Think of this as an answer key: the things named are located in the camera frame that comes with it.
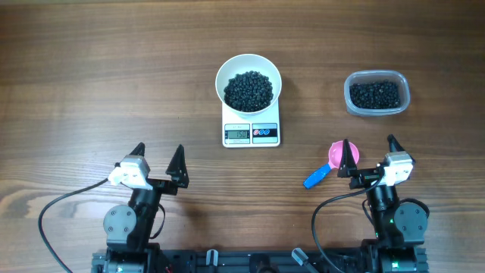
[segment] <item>wooden table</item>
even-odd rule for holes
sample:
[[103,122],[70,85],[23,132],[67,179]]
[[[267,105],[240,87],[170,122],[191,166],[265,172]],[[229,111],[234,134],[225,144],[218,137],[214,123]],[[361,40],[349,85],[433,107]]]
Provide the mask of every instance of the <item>wooden table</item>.
[[[349,192],[331,174],[303,180],[348,137],[370,168],[395,134],[417,159],[399,196],[431,209],[432,272],[485,271],[485,4],[462,1],[184,1],[0,7],[0,271],[58,272],[37,229],[61,194],[106,177],[138,142],[152,177],[177,145],[190,185],[163,196],[164,249],[316,249],[311,214]],[[217,69],[263,55],[283,77],[282,144],[225,149]],[[411,87],[407,111],[346,112],[354,71],[391,69]],[[88,272],[105,248],[105,213],[130,190],[104,185],[45,215],[60,257]],[[321,211],[324,246],[358,246],[374,232],[363,196]],[[161,215],[155,225],[160,224]]]

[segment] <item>blueberry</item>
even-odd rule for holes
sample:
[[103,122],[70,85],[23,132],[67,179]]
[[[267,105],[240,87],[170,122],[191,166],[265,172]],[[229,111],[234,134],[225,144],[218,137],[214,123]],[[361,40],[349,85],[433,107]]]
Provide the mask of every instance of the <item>blueberry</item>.
[[355,106],[369,109],[387,109],[399,107],[398,86],[384,80],[372,83],[354,83],[349,88],[350,99]]
[[259,111],[270,105],[273,87],[269,77],[257,71],[236,74],[224,88],[224,101],[239,111]]

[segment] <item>pink scoop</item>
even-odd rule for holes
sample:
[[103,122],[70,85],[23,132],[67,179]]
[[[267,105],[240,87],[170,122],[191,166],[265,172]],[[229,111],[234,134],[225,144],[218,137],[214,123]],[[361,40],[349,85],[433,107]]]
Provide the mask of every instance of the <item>pink scoop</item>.
[[[354,157],[355,163],[358,162],[358,150],[354,144],[349,143],[350,149],[352,150],[352,156]],[[337,141],[332,144],[330,149],[328,150],[328,163],[325,164],[323,167],[316,170],[313,174],[311,174],[303,183],[303,186],[307,189],[311,189],[316,184],[320,183],[327,174],[333,168],[338,168],[340,166],[340,161],[342,160],[342,150],[343,150],[343,140]]]
[[[352,150],[352,156],[357,164],[358,162],[358,150],[357,147],[349,142],[350,149]],[[340,160],[342,160],[343,140],[332,143],[332,146],[328,150],[328,164],[331,168],[338,168],[340,166]]]

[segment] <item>kitchen scale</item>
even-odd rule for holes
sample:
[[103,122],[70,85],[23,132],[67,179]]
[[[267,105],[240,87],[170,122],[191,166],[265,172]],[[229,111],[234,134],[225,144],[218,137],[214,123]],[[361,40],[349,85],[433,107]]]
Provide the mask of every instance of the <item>kitchen scale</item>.
[[280,107],[254,116],[241,116],[222,105],[222,145],[226,148],[276,147],[280,145]]
[[[257,71],[268,77],[273,87],[270,105],[259,111],[242,112],[224,101],[224,88],[237,74]],[[222,101],[222,145],[227,148],[276,147],[280,145],[281,75],[276,66],[263,56],[242,54],[232,57],[219,69],[215,89]]]

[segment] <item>black cable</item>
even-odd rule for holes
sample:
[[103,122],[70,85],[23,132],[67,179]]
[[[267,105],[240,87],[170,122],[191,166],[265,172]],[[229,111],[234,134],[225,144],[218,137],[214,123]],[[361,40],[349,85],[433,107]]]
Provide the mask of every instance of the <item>black cable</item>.
[[330,261],[330,259],[325,254],[324,249],[321,247],[320,242],[318,242],[317,231],[315,230],[315,220],[317,218],[317,213],[318,213],[318,211],[320,211],[321,208],[323,208],[325,205],[327,205],[329,203],[332,203],[332,202],[335,202],[337,200],[341,200],[341,199],[344,199],[344,198],[347,198],[347,197],[357,196],[359,194],[366,193],[369,190],[375,189],[379,185],[381,178],[379,180],[377,180],[374,183],[374,185],[372,185],[371,187],[369,187],[367,189],[363,189],[363,190],[356,191],[354,193],[348,193],[348,194],[344,194],[344,195],[341,195],[341,196],[335,196],[333,198],[330,198],[327,201],[325,201],[325,202],[321,203],[320,205],[318,205],[318,207],[313,212],[313,216],[311,217],[311,233],[313,234],[313,240],[315,241],[315,244],[317,245],[318,250],[320,250],[321,255],[328,262],[328,264],[329,265],[332,265],[332,267],[334,267],[340,273],[345,273],[345,272],[342,271],[342,270],[340,270],[340,268],[338,268],[336,265],[333,264],[332,261]]
[[54,205],[55,203],[61,201],[62,199],[64,198],[68,198],[69,196],[73,196],[73,195],[76,195],[78,193],[82,193],[82,192],[85,192],[87,190],[91,190],[91,189],[94,189],[96,188],[97,186],[101,186],[102,184],[106,183],[106,181],[108,181],[107,178],[105,178],[103,181],[101,182],[98,182],[97,184],[94,184],[92,186],[89,186],[89,187],[85,187],[84,189],[81,189],[81,190],[75,190],[73,191],[72,193],[66,193],[64,194],[63,196],[59,196],[58,198],[52,200],[49,204],[45,205],[44,209],[42,209],[42,211],[40,212],[40,215],[39,215],[39,221],[38,221],[38,225],[39,225],[39,232],[40,232],[40,237],[42,237],[42,239],[44,240],[44,243],[45,243],[45,246],[47,246],[47,249],[48,251],[51,252],[51,254],[54,256],[54,259],[59,263],[59,265],[67,272],[70,272],[72,273],[72,271],[62,262],[61,258],[59,258],[58,254],[54,251],[54,249],[52,249],[52,246],[51,244],[47,241],[47,237],[45,236],[44,234],[44,229],[42,228],[42,217],[44,216],[44,213],[45,211],[47,211],[48,208],[50,208],[52,205]]
[[155,232],[155,234],[153,234],[153,236],[150,237],[150,239],[155,239],[161,233],[161,229],[164,228],[164,224],[165,224],[165,209],[164,209],[164,206],[162,206],[161,204],[158,204],[158,207],[164,213],[164,220],[161,222],[161,225],[158,228],[157,232]]
[[365,208],[366,202],[369,205],[369,202],[367,200],[364,200],[364,202],[362,202],[362,209],[364,210],[364,213],[365,213],[365,216],[367,216],[367,219],[369,219],[369,222],[372,224],[372,226],[374,226],[374,223],[372,222],[372,217],[369,215],[367,208]]
[[128,187],[126,184],[123,184],[123,182],[120,182],[120,183],[121,183],[121,185],[123,185],[123,186],[127,187],[128,189],[133,190],[133,188],[132,188],[132,187]]

